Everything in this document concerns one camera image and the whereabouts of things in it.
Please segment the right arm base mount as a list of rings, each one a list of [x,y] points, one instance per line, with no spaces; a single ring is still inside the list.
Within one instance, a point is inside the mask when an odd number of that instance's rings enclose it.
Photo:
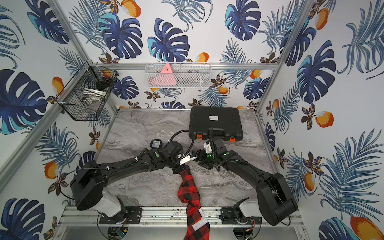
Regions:
[[[219,219],[223,225],[260,225],[262,218],[246,217],[239,207],[223,207],[220,209]]]

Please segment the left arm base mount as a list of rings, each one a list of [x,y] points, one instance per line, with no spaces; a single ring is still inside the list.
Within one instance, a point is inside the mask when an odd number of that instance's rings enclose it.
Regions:
[[[102,225],[138,225],[142,218],[143,209],[141,207],[126,207],[113,217],[102,214],[99,224]]]

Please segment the red plaid sleeved forearm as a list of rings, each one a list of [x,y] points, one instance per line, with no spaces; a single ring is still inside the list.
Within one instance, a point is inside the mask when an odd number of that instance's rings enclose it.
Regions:
[[[210,224],[201,210],[201,196],[189,166],[180,172],[182,183],[178,190],[179,200],[187,204],[187,232],[184,240],[209,240]]]

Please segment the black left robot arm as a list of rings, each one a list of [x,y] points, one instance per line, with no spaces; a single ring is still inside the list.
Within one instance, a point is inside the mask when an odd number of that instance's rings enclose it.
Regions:
[[[197,158],[196,151],[184,153],[183,146],[176,141],[169,141],[159,149],[144,149],[137,157],[109,164],[90,161],[75,171],[70,183],[77,210],[91,209],[99,203],[103,189],[123,178],[171,168],[174,174],[183,170],[184,164]]]

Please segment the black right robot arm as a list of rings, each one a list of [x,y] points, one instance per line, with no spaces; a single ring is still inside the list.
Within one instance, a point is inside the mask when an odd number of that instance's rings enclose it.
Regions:
[[[275,226],[298,210],[297,201],[282,174],[260,170],[237,152],[227,150],[222,141],[198,150],[196,157],[201,167],[224,168],[251,185],[256,191],[259,212],[268,224]]]

